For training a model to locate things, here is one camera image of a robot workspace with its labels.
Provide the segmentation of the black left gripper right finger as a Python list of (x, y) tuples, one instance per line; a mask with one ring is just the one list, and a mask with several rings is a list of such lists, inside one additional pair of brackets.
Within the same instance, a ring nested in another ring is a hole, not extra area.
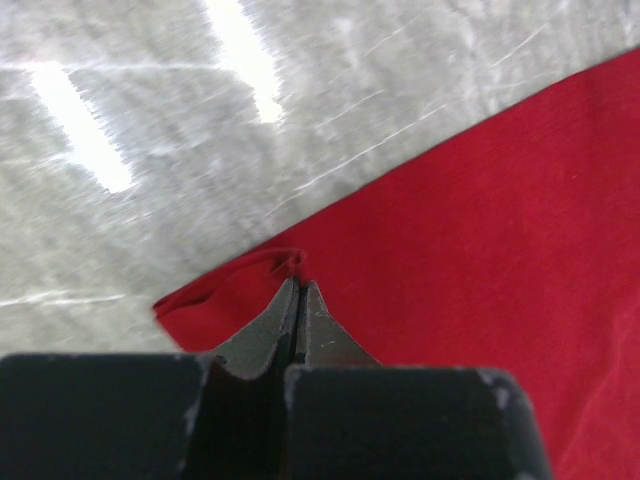
[(329, 313), (301, 299), (284, 377), (290, 479), (549, 479), (527, 393), (493, 368), (384, 367)]

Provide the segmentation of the bright red t shirt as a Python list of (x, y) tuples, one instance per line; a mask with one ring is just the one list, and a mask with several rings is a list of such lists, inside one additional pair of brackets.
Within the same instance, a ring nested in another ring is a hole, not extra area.
[(638, 51), (442, 143), (154, 313), (183, 350), (208, 350), (293, 275), (384, 363), (513, 373), (558, 478), (637, 478)]

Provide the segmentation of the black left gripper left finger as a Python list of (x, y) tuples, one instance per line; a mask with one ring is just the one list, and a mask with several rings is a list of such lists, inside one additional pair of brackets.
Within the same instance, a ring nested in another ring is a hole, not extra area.
[(1, 361), (5, 479), (274, 479), (299, 284), (195, 354), (11, 354)]

